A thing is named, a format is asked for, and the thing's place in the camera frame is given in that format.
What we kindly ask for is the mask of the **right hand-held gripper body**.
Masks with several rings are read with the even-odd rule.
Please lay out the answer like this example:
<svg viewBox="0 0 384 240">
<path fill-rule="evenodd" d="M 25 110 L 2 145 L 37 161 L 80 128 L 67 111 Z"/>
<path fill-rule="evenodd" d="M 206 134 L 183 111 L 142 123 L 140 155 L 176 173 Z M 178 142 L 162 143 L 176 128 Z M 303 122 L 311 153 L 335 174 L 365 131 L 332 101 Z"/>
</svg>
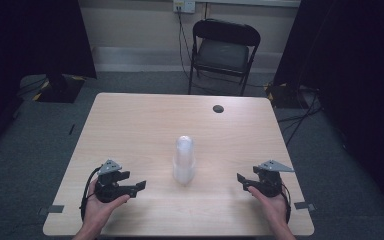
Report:
<svg viewBox="0 0 384 240">
<path fill-rule="evenodd" d="M 266 197 L 272 198 L 278 196 L 282 192 L 281 172 L 293 172 L 292 167 L 286 166 L 275 160 L 268 160 L 257 166 L 263 168 L 263 172 L 258 176 L 255 188 Z"/>
</svg>

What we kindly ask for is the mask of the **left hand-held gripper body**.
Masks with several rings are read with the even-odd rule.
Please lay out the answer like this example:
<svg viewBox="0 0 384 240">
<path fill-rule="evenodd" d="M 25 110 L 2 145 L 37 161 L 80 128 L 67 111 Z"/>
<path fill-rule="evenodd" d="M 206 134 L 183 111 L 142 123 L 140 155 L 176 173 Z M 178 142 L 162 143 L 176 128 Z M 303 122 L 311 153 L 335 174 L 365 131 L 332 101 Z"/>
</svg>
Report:
<svg viewBox="0 0 384 240">
<path fill-rule="evenodd" d="M 122 167 L 113 160 L 107 160 L 98 171 L 95 195 L 99 201 L 109 203 L 122 195 L 128 195 L 128 186 L 120 186 L 114 181 L 114 173 Z"/>
</svg>

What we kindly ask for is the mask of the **stack of clear plastic cups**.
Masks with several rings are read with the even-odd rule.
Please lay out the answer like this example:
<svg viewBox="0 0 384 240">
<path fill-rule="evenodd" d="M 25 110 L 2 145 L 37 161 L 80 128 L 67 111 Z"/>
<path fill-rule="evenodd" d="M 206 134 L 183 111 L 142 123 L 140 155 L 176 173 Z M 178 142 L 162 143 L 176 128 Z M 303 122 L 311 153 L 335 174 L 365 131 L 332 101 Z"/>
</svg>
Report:
<svg viewBox="0 0 384 240">
<path fill-rule="evenodd" d="M 173 156 L 173 177 L 182 184 L 189 184 L 195 176 L 194 141 L 189 136 L 180 136 L 176 141 Z"/>
</svg>

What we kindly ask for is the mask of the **person's left hand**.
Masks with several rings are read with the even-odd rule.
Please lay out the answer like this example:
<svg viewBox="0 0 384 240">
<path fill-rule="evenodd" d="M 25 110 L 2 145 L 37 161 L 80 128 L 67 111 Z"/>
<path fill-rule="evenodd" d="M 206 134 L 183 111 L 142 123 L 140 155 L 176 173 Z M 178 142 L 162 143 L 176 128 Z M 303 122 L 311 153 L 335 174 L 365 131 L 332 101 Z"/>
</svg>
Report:
<svg viewBox="0 0 384 240">
<path fill-rule="evenodd" d="M 102 203 L 95 195 L 90 195 L 87 199 L 82 227 L 86 230 L 100 233 L 112 212 L 129 199 L 129 195 L 122 195 L 109 203 Z"/>
</svg>

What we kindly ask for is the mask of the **person's right hand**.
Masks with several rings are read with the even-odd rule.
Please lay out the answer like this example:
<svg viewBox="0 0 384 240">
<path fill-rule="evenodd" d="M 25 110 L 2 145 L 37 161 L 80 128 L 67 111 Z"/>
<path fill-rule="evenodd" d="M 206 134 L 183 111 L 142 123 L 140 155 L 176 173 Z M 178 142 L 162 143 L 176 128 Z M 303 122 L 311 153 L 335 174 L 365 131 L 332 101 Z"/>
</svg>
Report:
<svg viewBox="0 0 384 240">
<path fill-rule="evenodd" d="M 272 230 L 286 229 L 288 227 L 286 204 L 281 195 L 269 198 L 253 186 L 250 186 L 248 191 L 260 202 L 263 216 Z"/>
</svg>

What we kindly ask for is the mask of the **grey tape piece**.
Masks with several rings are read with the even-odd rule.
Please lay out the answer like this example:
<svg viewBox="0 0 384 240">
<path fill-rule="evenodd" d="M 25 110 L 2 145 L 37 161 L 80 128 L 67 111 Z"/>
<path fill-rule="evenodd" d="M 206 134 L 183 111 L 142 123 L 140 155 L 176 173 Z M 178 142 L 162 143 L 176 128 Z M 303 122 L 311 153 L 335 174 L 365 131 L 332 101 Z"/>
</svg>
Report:
<svg viewBox="0 0 384 240">
<path fill-rule="evenodd" d="M 296 210 L 300 210 L 300 209 L 307 209 L 308 211 L 316 210 L 316 206 L 314 204 L 307 203 L 307 202 L 295 202 L 294 206 Z"/>
<path fill-rule="evenodd" d="M 64 209 L 63 205 L 51 205 L 49 207 L 40 208 L 38 211 L 39 215 L 46 216 L 49 213 L 62 213 Z"/>
</svg>

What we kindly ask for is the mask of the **black stand base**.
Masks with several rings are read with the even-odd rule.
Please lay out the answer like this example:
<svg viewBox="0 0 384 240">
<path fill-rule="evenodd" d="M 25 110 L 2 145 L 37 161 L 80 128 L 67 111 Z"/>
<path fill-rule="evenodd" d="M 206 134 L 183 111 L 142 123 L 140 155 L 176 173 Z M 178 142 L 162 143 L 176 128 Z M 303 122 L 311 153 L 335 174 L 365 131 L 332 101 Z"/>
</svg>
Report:
<svg viewBox="0 0 384 240">
<path fill-rule="evenodd" d="M 269 83 L 264 87 L 267 98 L 273 108 L 278 109 L 308 109 L 309 105 L 303 94 L 286 84 L 275 86 Z"/>
<path fill-rule="evenodd" d="M 37 102 L 74 103 L 85 79 L 62 74 L 47 74 L 44 84 L 33 97 Z"/>
</svg>

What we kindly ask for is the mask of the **black folding chair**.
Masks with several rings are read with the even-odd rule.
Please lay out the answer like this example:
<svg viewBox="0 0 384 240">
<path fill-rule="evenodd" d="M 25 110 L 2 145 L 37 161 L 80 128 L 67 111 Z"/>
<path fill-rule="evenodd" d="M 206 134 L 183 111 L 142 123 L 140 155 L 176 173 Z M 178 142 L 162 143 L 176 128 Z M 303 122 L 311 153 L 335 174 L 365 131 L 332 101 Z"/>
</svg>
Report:
<svg viewBox="0 0 384 240">
<path fill-rule="evenodd" d="M 192 33 L 188 93 L 192 89 L 193 72 L 202 70 L 240 77 L 240 95 L 243 95 L 261 42 L 260 33 L 247 24 L 210 18 L 195 23 Z"/>
</svg>

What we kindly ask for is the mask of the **black curtain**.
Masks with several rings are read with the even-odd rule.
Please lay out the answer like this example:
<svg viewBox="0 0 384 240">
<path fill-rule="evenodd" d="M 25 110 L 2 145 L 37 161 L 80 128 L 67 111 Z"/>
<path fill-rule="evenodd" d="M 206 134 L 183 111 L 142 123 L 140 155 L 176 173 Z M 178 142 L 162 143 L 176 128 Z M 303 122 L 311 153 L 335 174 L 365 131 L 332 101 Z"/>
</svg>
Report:
<svg viewBox="0 0 384 240">
<path fill-rule="evenodd" d="M 37 74 L 96 76 L 79 0 L 0 0 L 0 134 Z"/>
<path fill-rule="evenodd" d="M 319 90 L 384 194 L 384 0 L 300 0 L 274 82 Z"/>
</svg>

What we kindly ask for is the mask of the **white wall outlet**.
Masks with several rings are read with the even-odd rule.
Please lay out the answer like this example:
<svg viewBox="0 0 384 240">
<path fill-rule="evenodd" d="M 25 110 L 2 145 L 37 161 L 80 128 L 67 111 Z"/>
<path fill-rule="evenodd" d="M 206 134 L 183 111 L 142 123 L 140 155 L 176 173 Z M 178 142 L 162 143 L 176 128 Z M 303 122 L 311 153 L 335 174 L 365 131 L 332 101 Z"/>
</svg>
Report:
<svg viewBox="0 0 384 240">
<path fill-rule="evenodd" d="M 196 2 L 193 0 L 173 0 L 173 11 L 175 13 L 194 14 Z"/>
</svg>

